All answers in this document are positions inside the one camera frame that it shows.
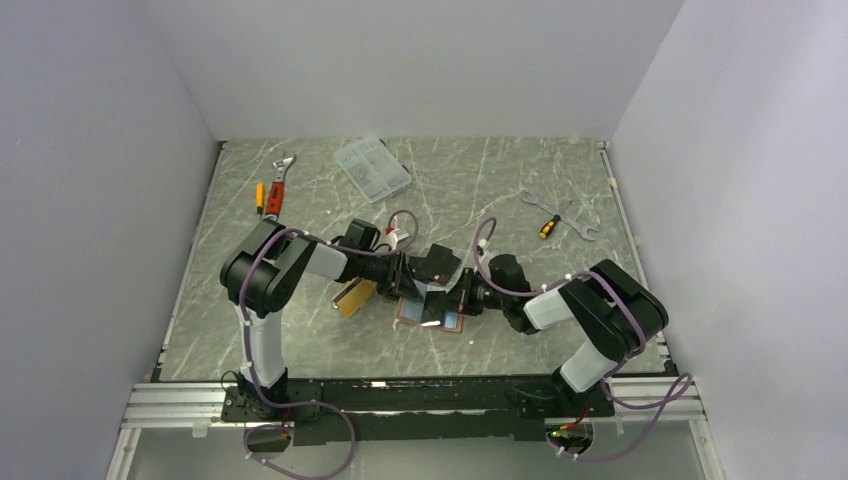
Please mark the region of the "black VIP card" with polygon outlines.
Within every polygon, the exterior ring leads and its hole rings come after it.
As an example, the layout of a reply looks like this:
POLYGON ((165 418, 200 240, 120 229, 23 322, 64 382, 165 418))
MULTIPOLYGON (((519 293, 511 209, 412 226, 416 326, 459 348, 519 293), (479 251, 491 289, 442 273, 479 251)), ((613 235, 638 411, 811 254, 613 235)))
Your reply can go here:
POLYGON ((423 327, 440 327, 455 330, 459 327, 459 315, 455 312, 438 310, 434 305, 435 294, 444 291, 428 291, 426 293, 420 325, 423 327))

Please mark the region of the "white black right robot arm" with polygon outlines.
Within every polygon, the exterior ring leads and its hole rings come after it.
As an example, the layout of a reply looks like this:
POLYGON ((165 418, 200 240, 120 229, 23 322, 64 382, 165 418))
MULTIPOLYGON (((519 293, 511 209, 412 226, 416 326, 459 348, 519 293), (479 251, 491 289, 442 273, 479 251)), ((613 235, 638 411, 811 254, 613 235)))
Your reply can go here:
POLYGON ((605 259, 562 284, 533 290, 515 256, 500 254, 487 271, 467 268, 448 291, 429 292, 431 313, 476 316, 498 310, 513 330, 532 335, 561 323, 578 325, 585 339, 577 352, 552 374, 551 401, 574 415, 590 390, 664 330, 664 305, 615 262, 605 259))

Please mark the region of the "tan leather card holder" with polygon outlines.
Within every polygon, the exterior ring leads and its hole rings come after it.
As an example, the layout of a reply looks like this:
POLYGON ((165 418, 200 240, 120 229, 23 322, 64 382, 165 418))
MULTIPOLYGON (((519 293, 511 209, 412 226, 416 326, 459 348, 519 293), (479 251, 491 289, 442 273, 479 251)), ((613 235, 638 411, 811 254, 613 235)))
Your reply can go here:
POLYGON ((447 293, 448 289, 418 281, 415 282, 415 285, 424 300, 399 299, 396 304, 393 327, 396 327, 399 323, 405 323, 448 333, 461 333, 464 316, 455 311, 440 310, 436 306, 437 298, 442 293, 447 293))

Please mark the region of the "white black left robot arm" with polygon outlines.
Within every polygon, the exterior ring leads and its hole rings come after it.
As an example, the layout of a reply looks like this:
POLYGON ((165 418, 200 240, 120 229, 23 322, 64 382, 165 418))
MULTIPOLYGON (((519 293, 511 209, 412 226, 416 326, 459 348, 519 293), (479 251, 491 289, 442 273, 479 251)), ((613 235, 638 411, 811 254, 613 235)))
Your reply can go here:
POLYGON ((287 406, 282 310, 303 275, 338 283, 371 281, 379 295, 391 300, 424 299, 405 254, 378 251, 378 234, 375 225, 355 219, 333 243, 265 218, 225 261, 220 283, 240 315, 240 375, 253 386, 247 404, 261 419, 275 419, 287 406))

